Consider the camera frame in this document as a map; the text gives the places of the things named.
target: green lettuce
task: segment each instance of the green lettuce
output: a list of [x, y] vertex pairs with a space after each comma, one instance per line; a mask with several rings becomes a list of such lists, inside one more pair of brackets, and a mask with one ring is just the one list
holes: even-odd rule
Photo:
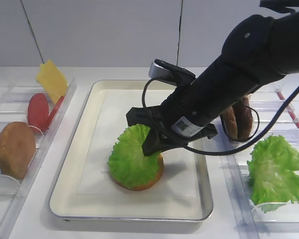
[[[269, 136], [259, 141], [247, 161], [251, 200], [255, 205], [265, 202], [299, 203], [299, 152], [283, 136]], [[265, 212], [278, 206], [266, 207]]]
[[144, 156], [142, 144], [150, 128], [137, 124], [125, 129], [113, 145], [113, 151], [108, 160], [111, 176], [132, 189], [154, 180], [159, 170], [157, 158], [161, 152]]

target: yellow cheese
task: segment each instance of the yellow cheese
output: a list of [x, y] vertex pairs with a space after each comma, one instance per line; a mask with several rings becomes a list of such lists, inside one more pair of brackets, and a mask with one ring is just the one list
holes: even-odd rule
[[68, 87], [67, 81], [51, 60], [45, 64], [40, 64], [40, 72], [36, 75], [36, 80], [50, 96], [53, 103], [57, 103], [61, 96], [65, 96]]

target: plastic container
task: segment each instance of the plastic container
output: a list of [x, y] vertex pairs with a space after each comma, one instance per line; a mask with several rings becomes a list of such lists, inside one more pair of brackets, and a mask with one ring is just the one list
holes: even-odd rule
[[[72, 80], [68, 84], [64, 101], [50, 128], [43, 135], [35, 135], [36, 153], [25, 178], [16, 180], [0, 172], [0, 239], [9, 237], [75, 90], [76, 82]], [[35, 80], [33, 84], [27, 86], [0, 85], [0, 132], [9, 122], [27, 122], [27, 106], [31, 97], [36, 93], [45, 93], [45, 91]], [[49, 109], [52, 110], [53, 104], [47, 94], [46, 97], [49, 101]]]
[[[271, 99], [273, 92], [277, 97], [275, 101]], [[255, 97], [251, 97], [250, 99], [250, 106], [254, 106], [260, 111], [260, 122], [262, 124], [260, 129], [267, 125], [265, 123], [267, 120], [270, 120], [264, 120], [264, 115], [261, 113], [272, 112], [274, 114], [281, 105], [281, 90], [276, 89], [273, 92], [256, 92], [254, 93]], [[262, 101], [260, 104], [258, 99], [267, 99], [267, 97], [264, 97], [265, 94], [271, 94], [268, 97], [270, 100], [267, 102]], [[292, 102], [286, 110], [290, 118], [289, 122], [286, 123], [278, 120], [264, 138], [269, 135], [282, 135], [292, 147], [299, 151], [299, 102]], [[223, 145], [219, 147], [219, 151], [231, 150], [244, 144], [232, 143], [228, 140], [222, 129], [220, 119], [217, 119], [215, 124], [223, 140]], [[231, 197], [231, 201], [240, 237], [242, 239], [261, 238], [259, 232], [299, 232], [299, 204], [271, 202], [255, 206], [250, 200], [251, 190], [247, 183], [249, 175], [247, 161], [251, 160], [250, 153], [252, 150], [253, 146], [242, 152], [221, 157], [228, 192], [234, 195]], [[262, 209], [268, 207], [275, 207], [277, 209], [264, 213]]]

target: metal tray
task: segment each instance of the metal tray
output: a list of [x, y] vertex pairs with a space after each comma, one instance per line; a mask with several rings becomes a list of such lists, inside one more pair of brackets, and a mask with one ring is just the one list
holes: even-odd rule
[[[150, 189], [125, 190], [109, 178], [106, 162], [127, 127], [125, 114], [141, 107], [147, 81], [96, 82], [59, 167], [51, 191], [51, 212], [63, 220], [179, 222], [197, 224], [213, 211], [205, 157], [185, 149], [162, 153], [164, 173]], [[160, 104], [173, 86], [153, 83], [147, 105]], [[203, 149], [198, 140], [191, 146]]]

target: red tomato slice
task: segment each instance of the red tomato slice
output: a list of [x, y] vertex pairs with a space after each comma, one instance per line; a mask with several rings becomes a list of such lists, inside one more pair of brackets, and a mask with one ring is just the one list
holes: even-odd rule
[[[39, 128], [42, 132], [46, 129], [46, 120], [49, 117], [48, 101], [43, 93], [31, 97], [28, 105], [28, 124]], [[40, 133], [36, 128], [31, 127], [34, 133]]]
[[46, 121], [46, 129], [48, 129], [50, 127], [50, 125], [51, 125], [56, 113], [58, 112], [63, 100], [64, 100], [64, 96], [61, 96], [59, 98], [58, 102], [55, 104], [53, 110], [51, 111], [51, 113], [50, 113], [50, 115], [49, 115], [49, 117]]

